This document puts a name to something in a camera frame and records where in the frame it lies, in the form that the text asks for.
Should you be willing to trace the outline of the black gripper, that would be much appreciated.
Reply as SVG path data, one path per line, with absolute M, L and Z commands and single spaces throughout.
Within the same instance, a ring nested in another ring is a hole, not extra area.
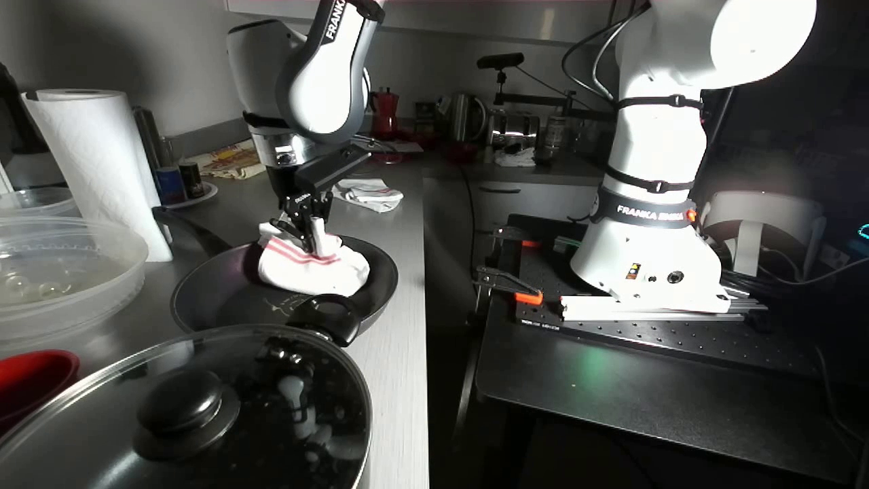
M 297 166 L 268 166 L 265 174 L 279 206 L 278 223 L 297 238 L 312 238 L 312 254 L 317 258 L 332 257 L 337 250 L 337 239 L 325 232 L 322 220 L 329 216 L 325 193 L 299 183 Z

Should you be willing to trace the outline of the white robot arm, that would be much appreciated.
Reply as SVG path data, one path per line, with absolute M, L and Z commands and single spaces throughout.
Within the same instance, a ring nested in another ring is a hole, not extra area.
M 320 0 L 308 34 L 278 20 L 227 34 L 244 122 L 279 200 L 287 250 L 329 258 L 329 185 L 363 160 L 352 144 L 367 110 L 363 60 L 385 0 Z M 593 291 L 568 297 L 568 320 L 723 316 L 723 263 L 689 227 L 705 152 L 708 90 L 761 83 L 806 43 L 817 0 L 648 0 L 616 27 L 614 144 L 593 223 L 571 272 Z

